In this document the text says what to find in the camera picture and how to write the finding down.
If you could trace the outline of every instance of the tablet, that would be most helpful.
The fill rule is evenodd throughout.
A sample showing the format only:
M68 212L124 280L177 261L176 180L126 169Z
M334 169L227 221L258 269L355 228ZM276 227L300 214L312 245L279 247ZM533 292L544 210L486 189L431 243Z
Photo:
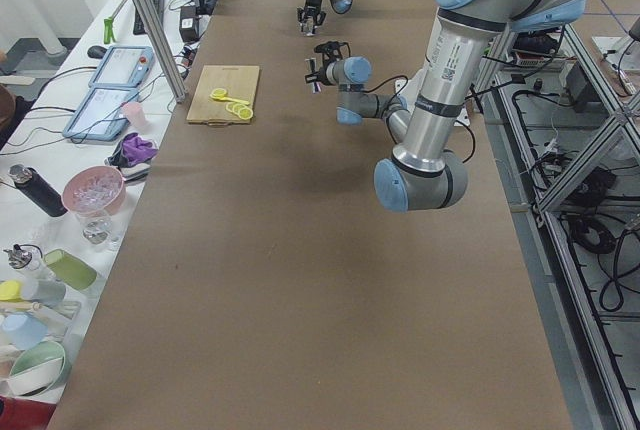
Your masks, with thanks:
M153 65L151 47L112 45L107 49L89 86L135 88Z
M135 88L92 87L65 126L62 136L74 141L115 140L129 124L122 115L122 105L137 99Z

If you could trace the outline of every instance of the purple cloth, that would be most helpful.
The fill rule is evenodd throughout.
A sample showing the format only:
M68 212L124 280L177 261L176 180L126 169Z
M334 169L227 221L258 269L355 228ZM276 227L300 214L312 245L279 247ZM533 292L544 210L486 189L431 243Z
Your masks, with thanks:
M137 133L130 133L122 139L122 156L130 167L151 160L157 153L153 143L140 138Z

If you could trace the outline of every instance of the white table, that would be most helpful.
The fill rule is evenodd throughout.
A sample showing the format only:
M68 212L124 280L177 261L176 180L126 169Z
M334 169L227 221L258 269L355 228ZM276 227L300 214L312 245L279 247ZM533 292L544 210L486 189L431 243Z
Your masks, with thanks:
M104 46L102 42L104 18L110 16L121 1L109 0L58 73L81 66L95 66L99 63L98 60L87 56L87 49L92 45ZM180 12L171 11L168 8L172 1L165 0L163 26L171 51L177 55L184 43L178 32ZM176 2L172 8L179 5L180 3ZM132 34L134 14L133 3L128 0L115 18L114 33L117 44L150 46L149 38L146 35L135 36ZM75 72L52 81L38 98L34 108L47 105L77 108L88 91L87 84L91 75L91 71ZM159 75L161 75L160 65L155 61L140 88L147 86ZM70 118L68 112L36 110L30 113L9 140L10 144L17 146L7 144L0 152L0 178L10 183L9 168L20 163L35 168L59 193L62 193L65 184L75 174L85 168L102 165L105 158L112 154L120 138L127 133L137 131L142 138L152 140L159 146L171 118L175 101L163 77L158 78L154 85L147 86L146 90L141 92L140 98L146 97L149 93L148 98L145 98L142 103L148 121L144 131L129 127L117 140L108 143L74 144L63 139L59 133L52 134L41 130L44 127L55 132L62 131ZM143 188L143 182L129 184L125 202L120 211L113 216L114 226L123 234ZM71 213L51 218L21 192L5 185L0 185L0 209L0 226L2 228L0 248L11 248L14 243L35 244L40 246L44 252L62 248L84 260L103 277L108 278L117 251L107 248L97 251L91 243L82 237L80 224ZM0 263L0 280L22 278L21 274L9 266L6 256L0 261L2 262ZM66 299L79 301L82 305L64 340L68 356L73 363L89 327L96 302L87 300L84 295L70 287L67 287ZM63 390L64 386L58 386L32 398L56 403Z

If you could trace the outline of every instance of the small bottle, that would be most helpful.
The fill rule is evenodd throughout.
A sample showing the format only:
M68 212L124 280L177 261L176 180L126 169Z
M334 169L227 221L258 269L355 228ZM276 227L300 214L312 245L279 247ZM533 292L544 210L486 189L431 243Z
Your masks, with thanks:
M62 204L60 194L49 185L33 168L24 165L13 165L9 176L18 190L24 193L36 205L52 217L59 217L67 212Z
M9 266L23 275L35 279L53 280L55 275L44 264L36 249L37 247L33 245L20 246L16 243L12 249L5 249L4 252L9 256Z

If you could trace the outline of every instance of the green cup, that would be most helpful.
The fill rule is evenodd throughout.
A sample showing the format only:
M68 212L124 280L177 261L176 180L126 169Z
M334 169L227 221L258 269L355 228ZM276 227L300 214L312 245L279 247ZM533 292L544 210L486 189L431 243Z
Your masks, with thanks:
M88 288L98 276L93 268L64 250L52 250L43 260L60 280L76 290Z

